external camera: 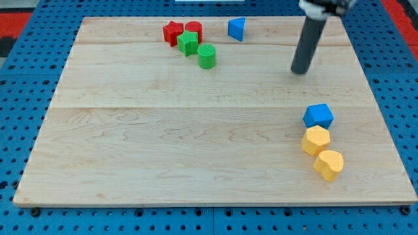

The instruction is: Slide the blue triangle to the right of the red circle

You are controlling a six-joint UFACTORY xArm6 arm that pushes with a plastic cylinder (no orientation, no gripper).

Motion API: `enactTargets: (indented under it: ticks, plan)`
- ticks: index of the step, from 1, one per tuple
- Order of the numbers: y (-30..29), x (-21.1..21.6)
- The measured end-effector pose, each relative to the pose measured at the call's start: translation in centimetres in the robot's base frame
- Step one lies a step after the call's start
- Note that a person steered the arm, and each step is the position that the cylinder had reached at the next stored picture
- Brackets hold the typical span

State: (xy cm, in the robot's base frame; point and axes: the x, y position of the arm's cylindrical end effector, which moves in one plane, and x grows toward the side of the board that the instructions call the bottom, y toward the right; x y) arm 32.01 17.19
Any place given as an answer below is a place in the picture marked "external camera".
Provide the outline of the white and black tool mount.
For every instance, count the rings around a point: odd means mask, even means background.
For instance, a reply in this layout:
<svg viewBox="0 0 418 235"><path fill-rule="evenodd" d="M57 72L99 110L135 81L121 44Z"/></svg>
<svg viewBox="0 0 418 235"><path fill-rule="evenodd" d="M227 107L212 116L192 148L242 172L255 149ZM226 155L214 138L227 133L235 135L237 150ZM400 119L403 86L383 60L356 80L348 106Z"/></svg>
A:
<svg viewBox="0 0 418 235"><path fill-rule="evenodd" d="M345 16L357 0L299 0L298 6L313 20L325 21L331 16Z"/></svg>

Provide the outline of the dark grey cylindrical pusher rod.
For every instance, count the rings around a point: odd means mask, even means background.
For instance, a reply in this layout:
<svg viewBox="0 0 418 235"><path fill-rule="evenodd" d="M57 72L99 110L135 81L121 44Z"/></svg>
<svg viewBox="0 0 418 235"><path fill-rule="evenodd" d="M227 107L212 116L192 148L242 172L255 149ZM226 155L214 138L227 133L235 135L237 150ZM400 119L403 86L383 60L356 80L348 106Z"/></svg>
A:
<svg viewBox="0 0 418 235"><path fill-rule="evenodd" d="M325 24L326 20L315 20L309 16L305 18L291 64L294 74L308 72Z"/></svg>

